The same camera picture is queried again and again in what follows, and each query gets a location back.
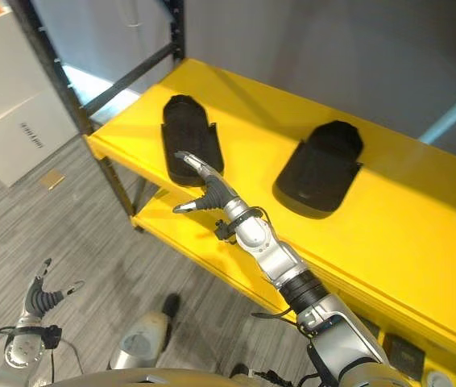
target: gray wall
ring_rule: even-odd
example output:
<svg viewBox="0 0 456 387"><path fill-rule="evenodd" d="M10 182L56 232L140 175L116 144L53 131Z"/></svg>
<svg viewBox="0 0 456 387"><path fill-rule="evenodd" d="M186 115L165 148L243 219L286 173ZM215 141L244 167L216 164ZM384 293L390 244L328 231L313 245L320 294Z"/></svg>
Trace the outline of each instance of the gray wall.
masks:
<svg viewBox="0 0 456 387"><path fill-rule="evenodd" d="M38 0L62 57L114 80L168 38L163 9L135 0ZM456 0L187 0L188 56L412 137L456 102ZM143 51L139 50L140 41ZM162 77L154 70L135 89ZM456 127L434 144L456 154Z"/></svg>

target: black label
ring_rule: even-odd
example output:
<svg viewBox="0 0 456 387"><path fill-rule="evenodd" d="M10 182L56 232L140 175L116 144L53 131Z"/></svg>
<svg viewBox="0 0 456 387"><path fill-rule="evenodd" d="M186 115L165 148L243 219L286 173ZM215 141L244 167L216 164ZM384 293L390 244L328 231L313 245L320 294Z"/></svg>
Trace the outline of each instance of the black label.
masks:
<svg viewBox="0 0 456 387"><path fill-rule="evenodd" d="M26 133L27 137L31 140L31 142L36 145L37 148L43 148L44 144L42 144L42 141L38 138L36 133L32 129L29 128L29 126L26 123L20 123L20 127L22 128L23 132Z"/></svg>

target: gray carpet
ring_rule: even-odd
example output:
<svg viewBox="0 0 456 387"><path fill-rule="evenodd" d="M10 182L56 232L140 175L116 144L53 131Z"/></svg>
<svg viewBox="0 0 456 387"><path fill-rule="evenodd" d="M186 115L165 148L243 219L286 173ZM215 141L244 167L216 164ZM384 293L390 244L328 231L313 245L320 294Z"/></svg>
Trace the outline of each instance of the gray carpet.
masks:
<svg viewBox="0 0 456 387"><path fill-rule="evenodd" d="M39 179L52 168L65 179L47 191ZM133 195L136 175L118 171ZM147 194L154 190L147 187ZM87 373L104 370L122 332L144 311L159 309L171 292L182 296L183 306L159 366L226 375L242 361L273 368L295 384L313 371L294 327L255 320L249 314L261 308L254 302L155 236L135 231L78 138L12 188L0 185L0 327L15 324L28 282L48 257L53 265L46 289L86 281L44 321L63 327ZM61 343L54 356L57 381L78 375L68 345ZM33 381L44 385L49 378L47 355Z"/></svg>

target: robotic hand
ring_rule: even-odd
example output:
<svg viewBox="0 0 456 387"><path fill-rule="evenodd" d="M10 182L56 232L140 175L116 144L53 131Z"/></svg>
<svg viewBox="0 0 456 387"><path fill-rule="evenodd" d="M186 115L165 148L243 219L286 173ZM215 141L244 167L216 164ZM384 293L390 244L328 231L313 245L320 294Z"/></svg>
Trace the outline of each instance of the robotic hand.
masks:
<svg viewBox="0 0 456 387"><path fill-rule="evenodd" d="M15 329L8 335L4 361L0 368L0 387L26 387L39 367L44 350L58 346L61 328L42 327L44 315L64 298L78 291L84 284L77 281L66 289L45 292L44 278L52 260L47 259L27 288L23 310Z"/></svg>
<svg viewBox="0 0 456 387"><path fill-rule="evenodd" d="M177 214L219 208L231 221L216 224L219 239L235 234L296 312L296 324L309 338L307 352L322 381L341 387L404 386L403 377L389 365L384 350L359 318L335 294L329 293L298 254L280 241L272 225L261 219L259 207L249 207L203 160L189 152L177 152L205 180L206 193L174 208Z"/></svg>

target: lower shelf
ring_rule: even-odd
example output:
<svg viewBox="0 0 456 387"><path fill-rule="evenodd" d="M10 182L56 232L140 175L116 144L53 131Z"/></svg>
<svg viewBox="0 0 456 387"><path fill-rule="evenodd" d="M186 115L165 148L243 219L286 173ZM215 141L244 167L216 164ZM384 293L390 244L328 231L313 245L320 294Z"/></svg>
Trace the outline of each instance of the lower shelf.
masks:
<svg viewBox="0 0 456 387"><path fill-rule="evenodd" d="M224 218L221 211L172 213L172 208L176 204L187 200L189 198L182 196L181 193L168 193L161 189L132 218L132 222L134 226L151 232L272 313L286 310L288 305L280 293L267 282L253 257L239 246L223 243L216 238L213 229L215 222ZM363 310L364 304L361 301L355 301L348 294L341 293L330 284L328 285L331 291L340 293L356 312L366 313L366 308ZM364 316L370 319L375 317L376 320L378 314L376 310L368 310ZM290 313L286 317L292 321L295 320L294 313ZM390 321L375 322L380 323L386 331L400 334L412 340L416 345L422 346L418 337L420 332L398 331L395 327L395 323L397 323L395 318ZM379 341L381 342L382 339L383 332L379 335ZM448 375L456 385L456 357L439 347L424 347L423 349L426 353L425 371L440 370ZM420 385L414 381L410 381L410 383L413 386Z"/></svg>
<svg viewBox="0 0 456 387"><path fill-rule="evenodd" d="M132 218L132 222L272 313L288 308L280 293L267 282L253 257L239 246L223 243L216 238L213 229L215 222L224 218L221 211L173 214L172 208L179 202L180 198L175 194L160 190Z"/></svg>

